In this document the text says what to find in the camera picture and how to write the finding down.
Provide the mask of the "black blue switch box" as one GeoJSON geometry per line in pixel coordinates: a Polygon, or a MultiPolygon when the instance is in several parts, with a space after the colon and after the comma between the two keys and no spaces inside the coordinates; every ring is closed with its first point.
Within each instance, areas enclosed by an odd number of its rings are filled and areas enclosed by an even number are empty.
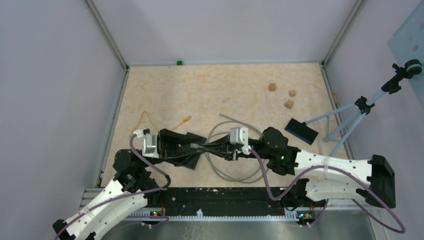
{"type": "Polygon", "coordinates": [[[284,128],[285,131],[312,145],[318,136],[318,132],[307,126],[305,122],[300,122],[291,118],[284,128]]]}

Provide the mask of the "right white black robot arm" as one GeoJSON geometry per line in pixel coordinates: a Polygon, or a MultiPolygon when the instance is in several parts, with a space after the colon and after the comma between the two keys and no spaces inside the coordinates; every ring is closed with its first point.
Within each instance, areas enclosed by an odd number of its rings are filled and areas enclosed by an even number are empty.
{"type": "Polygon", "coordinates": [[[288,145],[288,138],[274,127],[266,128],[259,139],[249,138],[246,127],[233,127],[230,133],[199,149],[225,160],[259,157],[263,168],[285,176],[295,176],[299,184],[293,200],[299,206],[330,199],[361,200],[374,207],[384,203],[396,207],[395,172],[384,156],[351,160],[324,156],[288,145]]]}

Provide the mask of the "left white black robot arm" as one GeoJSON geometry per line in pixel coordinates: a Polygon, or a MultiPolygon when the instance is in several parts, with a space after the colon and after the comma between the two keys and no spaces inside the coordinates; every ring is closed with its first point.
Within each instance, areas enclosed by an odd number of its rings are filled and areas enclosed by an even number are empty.
{"type": "Polygon", "coordinates": [[[115,154],[116,173],[103,190],[76,214],[53,224],[56,240],[100,240],[109,230],[135,210],[160,202],[170,187],[171,176],[157,165],[170,163],[193,170],[202,154],[192,144],[204,144],[206,138],[191,132],[177,133],[161,129],[134,130],[129,149],[115,154]]]}

